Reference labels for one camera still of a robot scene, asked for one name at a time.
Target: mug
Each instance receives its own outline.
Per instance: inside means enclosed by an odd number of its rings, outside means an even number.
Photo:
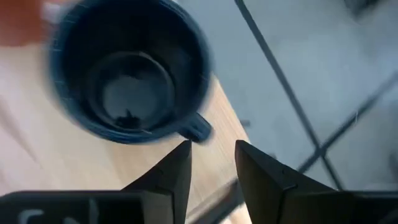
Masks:
[[[61,104],[101,138],[210,137],[197,113],[210,82],[208,45],[172,1],[84,0],[60,21],[49,61]]]

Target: table surface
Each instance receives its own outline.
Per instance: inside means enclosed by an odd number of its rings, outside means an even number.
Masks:
[[[33,189],[121,189],[183,141],[124,145],[100,139],[71,121],[49,80],[45,47],[0,47],[0,194]],[[202,115],[215,134],[193,144],[188,214],[236,177],[235,140],[248,140],[218,80]]]

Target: floor tile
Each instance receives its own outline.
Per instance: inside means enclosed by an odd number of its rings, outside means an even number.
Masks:
[[[324,141],[398,69],[398,1],[243,0]]]
[[[328,187],[335,189],[333,181],[325,169],[323,162],[318,159],[305,173],[306,176],[318,181],[321,184],[325,184]]]
[[[250,121],[251,143],[297,168],[313,147],[235,2],[178,2],[207,36],[216,76],[238,117]]]
[[[349,190],[398,190],[398,85],[330,148],[328,157]]]

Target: mug rim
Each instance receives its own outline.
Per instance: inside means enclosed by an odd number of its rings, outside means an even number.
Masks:
[[[199,47],[199,53],[203,61],[201,65],[201,77],[205,79],[205,82],[200,83],[198,91],[193,97],[192,106],[189,111],[185,113],[185,115],[151,131],[145,131],[140,133],[127,133],[123,131],[109,129],[105,125],[94,122],[91,119],[87,118],[78,103],[76,103],[75,100],[69,97],[69,89],[66,83],[59,81],[65,79],[60,63],[62,60],[62,52],[65,46],[65,42],[68,39],[69,33],[75,26],[74,24],[76,23],[76,21],[79,20],[80,15],[84,14],[87,10],[90,10],[91,7],[98,6],[99,4],[104,2],[105,1],[102,0],[83,0],[82,2],[79,2],[78,4],[73,6],[61,19],[57,30],[53,34],[52,41],[50,42],[50,76],[52,78],[55,91],[58,93],[58,97],[60,98],[61,104],[63,105],[64,109],[66,109],[67,113],[73,119],[75,119],[81,126],[89,130],[90,132],[100,136],[101,138],[124,144],[153,141],[166,137],[172,133],[178,132],[184,127],[188,126],[190,119],[192,119],[196,115],[197,111],[200,109],[201,103],[205,99],[205,95],[211,82],[211,55],[206,41],[206,37],[199,28],[198,24],[181,6],[169,0],[158,0],[156,4],[168,9],[171,13],[176,14],[178,18],[182,21],[182,23],[185,24],[185,28],[195,37],[196,44]]]

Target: mug handle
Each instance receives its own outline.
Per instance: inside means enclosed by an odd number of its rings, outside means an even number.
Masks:
[[[178,133],[193,142],[201,143],[210,137],[212,131],[209,122],[196,113],[188,125]]]

